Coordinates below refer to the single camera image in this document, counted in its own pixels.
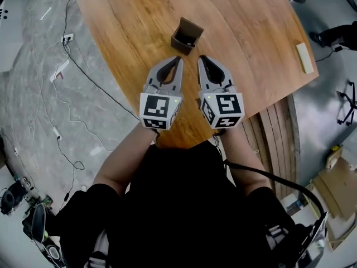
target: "person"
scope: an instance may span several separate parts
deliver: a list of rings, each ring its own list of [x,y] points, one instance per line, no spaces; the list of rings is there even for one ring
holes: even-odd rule
[[[159,149],[151,145],[155,138],[138,124],[88,191],[76,192],[59,211],[50,235],[61,237],[66,267],[92,267],[91,261],[103,261],[93,267],[276,267],[267,229],[294,222],[269,180],[231,169],[233,185],[209,141],[188,150]],[[230,162],[264,170],[237,127],[221,141]],[[96,250],[101,237],[108,239],[107,255]]]
[[[332,47],[339,44],[355,51],[357,50],[356,31],[357,21],[352,25],[338,26],[321,33],[311,32],[310,38],[321,47]]]

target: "white marker cube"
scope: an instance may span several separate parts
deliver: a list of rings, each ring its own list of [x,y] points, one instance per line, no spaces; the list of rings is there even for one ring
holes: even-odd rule
[[[244,117],[241,93],[200,92],[201,110],[212,129],[237,126]]]
[[[180,110],[182,97],[141,93],[140,120],[144,127],[169,130]]]

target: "person's right arm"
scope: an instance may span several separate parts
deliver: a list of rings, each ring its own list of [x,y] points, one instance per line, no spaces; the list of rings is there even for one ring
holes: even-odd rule
[[[229,162],[265,171],[259,158],[250,148],[247,138],[242,136],[237,127],[227,129],[221,136],[221,141]],[[260,187],[271,188],[269,179],[259,173],[232,168],[230,171],[235,185],[242,187],[246,196]]]

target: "white appliance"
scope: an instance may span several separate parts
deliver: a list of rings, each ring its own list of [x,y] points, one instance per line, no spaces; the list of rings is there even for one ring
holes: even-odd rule
[[[12,69],[22,45],[22,1],[4,0],[0,6],[0,73]]]

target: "small black box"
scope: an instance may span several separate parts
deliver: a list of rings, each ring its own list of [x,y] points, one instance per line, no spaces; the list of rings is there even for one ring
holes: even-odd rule
[[[201,27],[182,17],[180,25],[171,36],[171,46],[188,55],[196,46],[203,30]]]

